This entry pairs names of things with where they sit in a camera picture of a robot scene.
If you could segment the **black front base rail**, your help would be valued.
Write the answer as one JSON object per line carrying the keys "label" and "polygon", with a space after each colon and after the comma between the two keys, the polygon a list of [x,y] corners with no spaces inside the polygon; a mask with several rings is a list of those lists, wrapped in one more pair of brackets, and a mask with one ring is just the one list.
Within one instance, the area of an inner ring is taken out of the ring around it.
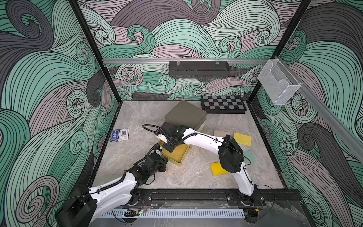
{"label": "black front base rail", "polygon": [[159,207],[167,203],[216,202],[228,206],[264,205],[267,201],[300,201],[298,190],[256,188],[251,196],[243,195],[238,189],[133,189],[131,201],[142,199],[148,206]]}

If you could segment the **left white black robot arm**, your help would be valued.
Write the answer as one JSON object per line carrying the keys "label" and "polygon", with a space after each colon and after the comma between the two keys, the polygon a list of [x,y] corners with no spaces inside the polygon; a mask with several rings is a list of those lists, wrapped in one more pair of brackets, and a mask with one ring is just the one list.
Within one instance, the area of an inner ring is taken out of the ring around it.
{"label": "left white black robot arm", "polygon": [[81,185],[63,201],[55,212],[59,227],[87,227],[92,221],[112,209],[138,203],[139,186],[157,172],[165,172],[167,158],[159,144],[155,144],[144,158],[137,161],[123,175],[105,185],[88,188]]}

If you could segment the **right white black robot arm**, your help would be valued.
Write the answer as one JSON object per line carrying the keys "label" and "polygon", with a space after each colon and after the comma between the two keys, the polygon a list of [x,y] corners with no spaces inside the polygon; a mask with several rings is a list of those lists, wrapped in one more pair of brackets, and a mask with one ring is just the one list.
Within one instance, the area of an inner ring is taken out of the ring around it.
{"label": "right white black robot arm", "polygon": [[231,135],[217,137],[185,125],[173,127],[166,122],[162,126],[144,124],[142,128],[154,133],[164,142],[164,148],[170,152],[173,152],[177,146],[186,144],[216,154],[221,167],[234,177],[239,192],[245,196],[253,195],[255,185],[247,173],[244,152]]}

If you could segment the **green sponge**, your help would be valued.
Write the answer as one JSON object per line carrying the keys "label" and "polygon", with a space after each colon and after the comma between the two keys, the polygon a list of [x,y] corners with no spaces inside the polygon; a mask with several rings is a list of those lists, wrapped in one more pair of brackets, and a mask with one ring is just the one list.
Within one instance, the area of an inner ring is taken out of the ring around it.
{"label": "green sponge", "polygon": [[255,162],[255,156],[252,151],[244,151],[244,159],[246,164],[251,164]]}

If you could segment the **aluminium back wall rail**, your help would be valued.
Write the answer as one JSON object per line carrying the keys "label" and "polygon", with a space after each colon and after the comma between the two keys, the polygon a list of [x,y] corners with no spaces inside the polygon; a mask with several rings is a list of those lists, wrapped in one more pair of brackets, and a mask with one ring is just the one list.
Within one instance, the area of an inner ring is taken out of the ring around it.
{"label": "aluminium back wall rail", "polygon": [[265,64],[268,59],[103,58],[104,64],[167,64],[170,61],[212,61],[214,63],[226,61],[229,64]]}

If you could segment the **yellow sponge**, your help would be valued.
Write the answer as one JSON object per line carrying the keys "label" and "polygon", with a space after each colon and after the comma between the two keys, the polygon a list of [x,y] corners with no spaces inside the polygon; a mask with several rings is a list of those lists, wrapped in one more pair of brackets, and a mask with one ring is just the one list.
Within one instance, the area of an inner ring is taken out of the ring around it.
{"label": "yellow sponge", "polygon": [[222,168],[220,162],[211,163],[210,164],[210,169],[211,169],[211,172],[212,172],[213,176],[223,176],[223,175],[229,174],[228,171],[226,171],[225,169]]}
{"label": "yellow sponge", "polygon": [[252,146],[252,139],[251,136],[240,134],[240,133],[233,133],[233,138],[236,140],[238,144],[242,144],[245,146]]}

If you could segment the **aluminium wall rail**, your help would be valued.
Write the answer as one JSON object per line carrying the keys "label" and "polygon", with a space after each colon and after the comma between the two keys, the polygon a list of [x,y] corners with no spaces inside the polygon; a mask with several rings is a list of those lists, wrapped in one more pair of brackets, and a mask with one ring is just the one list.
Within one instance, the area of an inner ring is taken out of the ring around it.
{"label": "aluminium wall rail", "polygon": [[352,152],[354,158],[363,161],[363,142],[358,139],[327,107],[327,96],[324,94],[323,86],[312,71],[299,64],[298,67],[290,67],[280,57],[279,60],[286,70],[291,74],[301,87],[299,91],[313,106],[323,120],[331,127],[333,132],[342,140],[344,145]]}
{"label": "aluminium wall rail", "polygon": [[104,64],[167,64],[170,61],[212,61],[214,63],[226,61],[229,64],[265,64],[268,59],[103,58]]}

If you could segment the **black white chessboard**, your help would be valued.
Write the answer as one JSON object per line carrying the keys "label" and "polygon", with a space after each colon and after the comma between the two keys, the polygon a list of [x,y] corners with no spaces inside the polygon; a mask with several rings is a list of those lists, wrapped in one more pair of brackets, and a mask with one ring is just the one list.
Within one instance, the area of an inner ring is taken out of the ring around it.
{"label": "black white chessboard", "polygon": [[247,111],[241,96],[202,96],[201,107],[208,114],[244,114]]}

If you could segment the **black wall-mounted tray shelf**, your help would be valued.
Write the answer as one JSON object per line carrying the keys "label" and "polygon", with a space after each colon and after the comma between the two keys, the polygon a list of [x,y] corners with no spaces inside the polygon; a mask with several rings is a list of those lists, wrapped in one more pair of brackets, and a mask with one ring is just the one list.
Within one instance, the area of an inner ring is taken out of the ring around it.
{"label": "black wall-mounted tray shelf", "polygon": [[216,79],[228,78],[230,74],[228,62],[221,61],[170,61],[169,76],[173,79]]}

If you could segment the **yellow bottom drawer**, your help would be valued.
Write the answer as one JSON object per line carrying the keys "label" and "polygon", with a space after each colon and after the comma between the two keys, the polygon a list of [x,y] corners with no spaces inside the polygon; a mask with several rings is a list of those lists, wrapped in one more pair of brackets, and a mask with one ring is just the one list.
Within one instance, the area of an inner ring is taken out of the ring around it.
{"label": "yellow bottom drawer", "polygon": [[164,142],[159,141],[159,145],[162,148],[163,156],[168,158],[169,162],[175,164],[176,166],[181,166],[185,155],[190,150],[191,145],[182,144],[177,146],[173,152],[169,152],[164,148]]}

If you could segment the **white playing card box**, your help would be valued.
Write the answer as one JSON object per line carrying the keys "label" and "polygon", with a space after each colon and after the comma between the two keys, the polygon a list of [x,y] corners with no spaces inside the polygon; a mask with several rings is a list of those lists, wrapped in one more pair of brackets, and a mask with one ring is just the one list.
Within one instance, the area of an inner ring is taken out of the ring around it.
{"label": "white playing card box", "polygon": [[129,138],[129,129],[119,130],[119,141],[126,141]]}

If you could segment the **olive three-drawer storage box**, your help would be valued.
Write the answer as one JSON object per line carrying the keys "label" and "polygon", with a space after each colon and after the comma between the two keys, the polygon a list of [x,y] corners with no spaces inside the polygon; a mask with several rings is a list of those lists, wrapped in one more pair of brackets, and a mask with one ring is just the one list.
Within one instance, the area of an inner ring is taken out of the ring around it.
{"label": "olive three-drawer storage box", "polygon": [[207,112],[187,101],[181,101],[165,117],[171,126],[184,125],[201,131],[205,125]]}

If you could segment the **aluminium right wall rail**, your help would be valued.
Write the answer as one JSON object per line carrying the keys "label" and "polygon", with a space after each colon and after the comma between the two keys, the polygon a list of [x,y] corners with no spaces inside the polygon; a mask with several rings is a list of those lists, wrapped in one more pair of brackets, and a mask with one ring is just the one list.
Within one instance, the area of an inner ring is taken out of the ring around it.
{"label": "aluminium right wall rail", "polygon": [[327,96],[324,94],[323,86],[312,71],[299,64],[298,67],[290,67],[280,57],[279,60],[286,70],[291,74],[301,87],[299,91],[313,106],[323,120],[331,127],[333,132],[342,140],[344,145],[352,152],[354,158],[363,161],[363,142],[358,139],[327,107]]}

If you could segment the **blue playing card box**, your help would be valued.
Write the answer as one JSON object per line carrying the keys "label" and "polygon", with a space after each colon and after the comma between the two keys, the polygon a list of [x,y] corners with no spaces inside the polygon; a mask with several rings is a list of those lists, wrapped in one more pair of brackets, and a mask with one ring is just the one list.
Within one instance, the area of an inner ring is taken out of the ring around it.
{"label": "blue playing card box", "polygon": [[110,135],[110,142],[118,142],[120,138],[120,130],[112,130]]}

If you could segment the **clear acrylic wall holder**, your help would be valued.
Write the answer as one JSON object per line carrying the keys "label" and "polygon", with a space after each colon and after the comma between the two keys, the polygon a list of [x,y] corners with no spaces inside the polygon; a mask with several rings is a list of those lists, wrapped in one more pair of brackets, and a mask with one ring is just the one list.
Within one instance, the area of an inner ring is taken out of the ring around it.
{"label": "clear acrylic wall holder", "polygon": [[280,59],[269,59],[258,80],[275,106],[283,106],[301,87],[288,65]]}

